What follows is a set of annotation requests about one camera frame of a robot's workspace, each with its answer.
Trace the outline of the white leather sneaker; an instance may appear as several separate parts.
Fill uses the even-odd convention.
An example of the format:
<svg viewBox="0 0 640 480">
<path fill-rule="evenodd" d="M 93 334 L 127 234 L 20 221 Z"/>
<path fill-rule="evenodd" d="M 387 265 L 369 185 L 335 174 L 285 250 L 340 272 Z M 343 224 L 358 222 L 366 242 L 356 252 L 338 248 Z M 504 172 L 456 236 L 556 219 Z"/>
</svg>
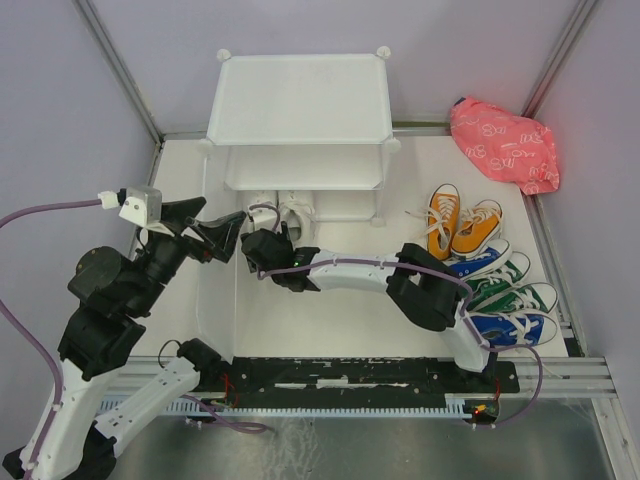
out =
<svg viewBox="0 0 640 480">
<path fill-rule="evenodd" d="M 260 190 L 260 191 L 245 191 L 242 193 L 242 201 L 246 206 L 246 210 L 249 205 L 271 202 L 275 206 L 278 205 L 278 194 L 272 190 Z"/>
<path fill-rule="evenodd" d="M 295 244 L 311 244 L 315 235 L 316 213 L 311 191 L 281 190 L 278 208 Z"/>
</svg>

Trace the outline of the orange canvas sneaker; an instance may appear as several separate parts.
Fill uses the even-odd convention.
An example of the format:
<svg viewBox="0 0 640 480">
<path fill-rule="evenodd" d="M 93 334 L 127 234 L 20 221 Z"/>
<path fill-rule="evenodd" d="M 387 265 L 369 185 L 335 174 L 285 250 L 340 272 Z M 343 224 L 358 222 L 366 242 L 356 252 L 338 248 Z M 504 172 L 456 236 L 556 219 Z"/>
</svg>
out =
<svg viewBox="0 0 640 480">
<path fill-rule="evenodd" d="M 459 213 L 459 226 L 451 243 L 451 255 L 466 260 L 481 253 L 502 230 L 503 210 L 495 200 L 485 199 Z"/>
<path fill-rule="evenodd" d="M 453 236 L 460 213 L 460 194 L 450 183 L 440 185 L 417 211 L 406 211 L 421 222 L 421 231 L 415 240 L 437 260 L 450 257 Z"/>
</svg>

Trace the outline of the blue canvas sneaker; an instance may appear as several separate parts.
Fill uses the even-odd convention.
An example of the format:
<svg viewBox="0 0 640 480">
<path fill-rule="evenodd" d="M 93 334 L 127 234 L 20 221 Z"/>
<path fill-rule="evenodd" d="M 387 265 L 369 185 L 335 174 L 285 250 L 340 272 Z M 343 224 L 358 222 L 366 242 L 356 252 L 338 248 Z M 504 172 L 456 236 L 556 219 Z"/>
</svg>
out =
<svg viewBox="0 0 640 480">
<path fill-rule="evenodd" d="M 486 274 L 502 267 L 513 252 L 511 244 L 504 239 L 495 239 L 487 243 L 486 247 L 470 259 L 449 259 L 445 264 L 451 268 L 462 280 Z"/>
<path fill-rule="evenodd" d="M 494 347 L 544 345 L 553 340 L 559 330 L 552 318 L 535 311 L 474 313 L 470 319 Z"/>
</svg>

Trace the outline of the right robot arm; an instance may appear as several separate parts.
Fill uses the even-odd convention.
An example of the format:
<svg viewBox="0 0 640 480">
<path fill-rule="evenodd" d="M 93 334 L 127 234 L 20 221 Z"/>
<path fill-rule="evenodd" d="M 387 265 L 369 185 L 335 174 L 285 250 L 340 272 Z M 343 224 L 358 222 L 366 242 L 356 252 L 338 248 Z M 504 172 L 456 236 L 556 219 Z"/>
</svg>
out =
<svg viewBox="0 0 640 480">
<path fill-rule="evenodd" d="M 468 311 L 473 289 L 424 248 L 406 243 L 399 252 L 383 256 L 296 248 L 282 226 L 242 234 L 241 252 L 260 280 L 270 279 L 292 292 L 347 289 L 386 295 L 412 324 L 441 336 L 463 386 L 481 391 L 494 381 L 489 342 Z"/>
</svg>

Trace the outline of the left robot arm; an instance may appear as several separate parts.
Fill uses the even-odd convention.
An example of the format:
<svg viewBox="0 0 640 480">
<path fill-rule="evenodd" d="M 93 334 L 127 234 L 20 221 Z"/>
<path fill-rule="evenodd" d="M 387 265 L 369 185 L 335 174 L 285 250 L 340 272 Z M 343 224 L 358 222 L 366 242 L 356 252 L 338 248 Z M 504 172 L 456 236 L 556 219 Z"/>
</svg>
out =
<svg viewBox="0 0 640 480">
<path fill-rule="evenodd" d="M 49 405 L 29 442 L 2 465 L 15 479 L 105 479 L 130 442 L 167 406 L 195 389 L 215 387 L 228 363 L 199 339 L 181 344 L 176 358 L 111 411 L 97 410 L 145 332 L 147 317 L 187 258 L 202 264 L 231 259 L 244 211 L 197 220 L 202 197 L 159 204 L 157 225 L 134 259 L 103 246 L 85 253 L 68 284 L 79 306 L 58 346 L 47 356 L 54 375 Z"/>
</svg>

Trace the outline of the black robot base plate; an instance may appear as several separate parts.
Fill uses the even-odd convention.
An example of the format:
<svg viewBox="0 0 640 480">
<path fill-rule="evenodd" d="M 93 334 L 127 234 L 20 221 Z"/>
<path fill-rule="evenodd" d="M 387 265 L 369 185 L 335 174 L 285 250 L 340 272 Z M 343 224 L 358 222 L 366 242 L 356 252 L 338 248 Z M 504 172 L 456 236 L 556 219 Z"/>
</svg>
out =
<svg viewBox="0 0 640 480">
<path fill-rule="evenodd" d="M 238 408 L 358 409 L 435 407 L 445 396 L 518 393 L 515 366 L 492 360 L 473 374 L 436 358 L 250 358 L 223 362 L 198 393 L 231 396 Z"/>
</svg>

